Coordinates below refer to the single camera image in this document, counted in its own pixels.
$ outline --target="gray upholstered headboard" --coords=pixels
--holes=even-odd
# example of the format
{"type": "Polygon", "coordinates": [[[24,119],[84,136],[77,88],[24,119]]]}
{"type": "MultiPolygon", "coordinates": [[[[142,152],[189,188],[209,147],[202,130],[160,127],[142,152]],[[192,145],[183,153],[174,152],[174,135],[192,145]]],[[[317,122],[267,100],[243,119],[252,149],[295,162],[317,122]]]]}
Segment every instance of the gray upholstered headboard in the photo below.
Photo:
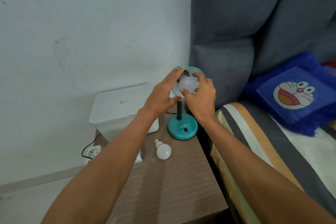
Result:
{"type": "Polygon", "coordinates": [[[336,0],[191,0],[189,65],[212,78],[216,107],[248,78],[311,50],[336,60],[336,0]]]}

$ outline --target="baseboard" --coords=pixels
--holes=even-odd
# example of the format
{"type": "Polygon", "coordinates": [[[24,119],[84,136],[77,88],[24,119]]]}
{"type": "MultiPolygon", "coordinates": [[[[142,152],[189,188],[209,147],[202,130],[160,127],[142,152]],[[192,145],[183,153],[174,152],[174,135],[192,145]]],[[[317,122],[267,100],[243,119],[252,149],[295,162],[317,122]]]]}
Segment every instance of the baseboard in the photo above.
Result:
{"type": "Polygon", "coordinates": [[[58,171],[58,172],[54,172],[54,173],[51,173],[51,174],[41,175],[41,176],[25,179],[25,180],[22,180],[22,181],[17,181],[17,182],[12,182],[12,183],[9,183],[9,184],[1,185],[0,186],[0,195],[10,193],[10,192],[14,192],[14,191],[17,191],[17,190],[20,190],[20,189],[27,189],[27,188],[34,187],[34,186],[44,184],[44,183],[47,183],[47,182],[52,182],[52,181],[56,181],[56,180],[60,180],[60,179],[63,179],[63,178],[74,176],[79,171],[81,171],[83,167],[84,166],[72,167],[72,168],[65,169],[65,170],[58,171]]]}

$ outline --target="white plastic container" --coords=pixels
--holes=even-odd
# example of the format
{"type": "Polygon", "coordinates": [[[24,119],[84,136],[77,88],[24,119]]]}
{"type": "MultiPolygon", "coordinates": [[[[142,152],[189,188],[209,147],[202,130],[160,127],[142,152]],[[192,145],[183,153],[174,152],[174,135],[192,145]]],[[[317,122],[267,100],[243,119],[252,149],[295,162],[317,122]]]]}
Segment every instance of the white plastic container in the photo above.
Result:
{"type": "MultiPolygon", "coordinates": [[[[98,94],[93,103],[90,123],[107,141],[111,141],[133,120],[152,90],[151,86],[145,84],[98,94]]],[[[148,133],[158,129],[159,121],[156,119],[148,133]]]]}

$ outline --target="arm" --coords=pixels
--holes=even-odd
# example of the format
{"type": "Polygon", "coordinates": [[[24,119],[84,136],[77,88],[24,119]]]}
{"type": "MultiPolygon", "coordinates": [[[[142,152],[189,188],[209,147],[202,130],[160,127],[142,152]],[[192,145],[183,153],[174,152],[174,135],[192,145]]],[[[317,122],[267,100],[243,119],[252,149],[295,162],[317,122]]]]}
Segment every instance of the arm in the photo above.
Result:
{"type": "Polygon", "coordinates": [[[336,223],[290,180],[235,138],[215,116],[212,80],[195,74],[196,94],[182,90],[188,107],[208,133],[246,201],[262,223],[336,223]]]}
{"type": "Polygon", "coordinates": [[[151,125],[181,99],[169,93],[183,70],[173,69],[154,87],[132,122],[65,186],[41,224],[107,221],[151,125]]]}

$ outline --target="hand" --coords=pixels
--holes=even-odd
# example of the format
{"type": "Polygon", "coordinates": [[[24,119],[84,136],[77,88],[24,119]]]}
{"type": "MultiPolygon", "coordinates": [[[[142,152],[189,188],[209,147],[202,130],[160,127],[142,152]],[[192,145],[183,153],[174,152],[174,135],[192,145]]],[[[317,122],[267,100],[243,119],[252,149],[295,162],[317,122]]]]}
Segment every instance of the hand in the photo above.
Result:
{"type": "Polygon", "coordinates": [[[212,80],[206,79],[204,74],[193,73],[192,75],[197,77],[199,81],[199,89],[196,90],[196,94],[191,94],[186,89],[181,89],[181,93],[192,114],[202,124],[202,121],[215,116],[216,90],[212,80]]]}
{"type": "Polygon", "coordinates": [[[174,68],[171,70],[166,78],[154,87],[152,93],[146,100],[143,107],[144,109],[152,112],[155,118],[167,111],[169,108],[173,107],[178,101],[182,101],[181,97],[170,98],[169,94],[174,86],[174,83],[178,80],[183,71],[184,67],[174,68]]]}

